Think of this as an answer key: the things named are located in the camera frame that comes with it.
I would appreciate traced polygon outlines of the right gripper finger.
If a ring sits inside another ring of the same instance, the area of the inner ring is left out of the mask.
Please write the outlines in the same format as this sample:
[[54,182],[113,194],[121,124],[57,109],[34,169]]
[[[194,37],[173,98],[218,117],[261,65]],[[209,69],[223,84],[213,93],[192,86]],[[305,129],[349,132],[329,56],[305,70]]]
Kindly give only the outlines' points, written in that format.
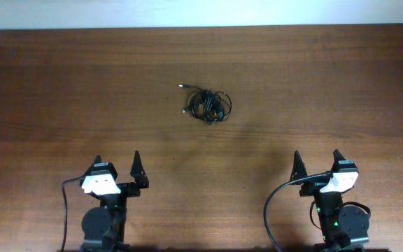
[[344,161],[345,158],[344,156],[339,152],[338,149],[335,149],[333,152],[333,158],[334,158],[334,163],[332,165],[331,170],[333,172],[338,172],[340,169],[343,168],[343,164],[340,163],[340,161]]
[[307,177],[306,167],[301,158],[301,155],[298,150],[294,153],[293,158],[293,166],[290,175],[290,182],[293,181],[294,185],[301,185],[303,184],[303,179]]

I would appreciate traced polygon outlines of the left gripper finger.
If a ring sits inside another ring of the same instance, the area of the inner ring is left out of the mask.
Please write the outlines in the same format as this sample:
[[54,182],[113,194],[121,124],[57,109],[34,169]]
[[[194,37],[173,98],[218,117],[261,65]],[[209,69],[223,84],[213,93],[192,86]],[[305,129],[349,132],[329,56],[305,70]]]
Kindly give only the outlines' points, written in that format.
[[130,171],[131,177],[140,188],[149,188],[149,180],[141,162],[140,153],[136,150]]
[[89,176],[92,172],[99,170],[99,167],[97,166],[97,164],[99,164],[99,163],[101,163],[101,156],[96,155],[93,163],[86,170],[86,172],[83,174],[83,176]]

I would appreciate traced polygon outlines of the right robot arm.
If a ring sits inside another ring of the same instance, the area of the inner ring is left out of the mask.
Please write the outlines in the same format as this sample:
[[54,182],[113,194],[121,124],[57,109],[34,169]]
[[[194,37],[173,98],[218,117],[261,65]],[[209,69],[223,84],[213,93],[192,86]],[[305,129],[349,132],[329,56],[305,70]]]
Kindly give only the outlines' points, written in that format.
[[370,208],[343,201],[343,194],[354,187],[359,171],[354,161],[338,150],[333,158],[331,170],[308,175],[299,151],[295,151],[290,181],[301,186],[300,196],[314,197],[310,211],[317,212],[323,236],[314,251],[363,251],[363,244],[369,241]]

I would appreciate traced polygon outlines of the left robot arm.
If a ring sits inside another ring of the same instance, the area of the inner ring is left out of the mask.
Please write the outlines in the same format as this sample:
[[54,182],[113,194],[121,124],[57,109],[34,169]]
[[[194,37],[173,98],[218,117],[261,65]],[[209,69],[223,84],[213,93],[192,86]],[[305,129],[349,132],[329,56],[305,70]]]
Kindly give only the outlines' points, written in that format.
[[98,155],[80,183],[85,194],[99,200],[99,206],[87,211],[81,228],[84,233],[81,251],[131,251],[124,243],[127,222],[127,200],[138,197],[149,187],[149,180],[138,151],[134,154],[128,183],[117,183],[118,173],[111,162],[102,162]]

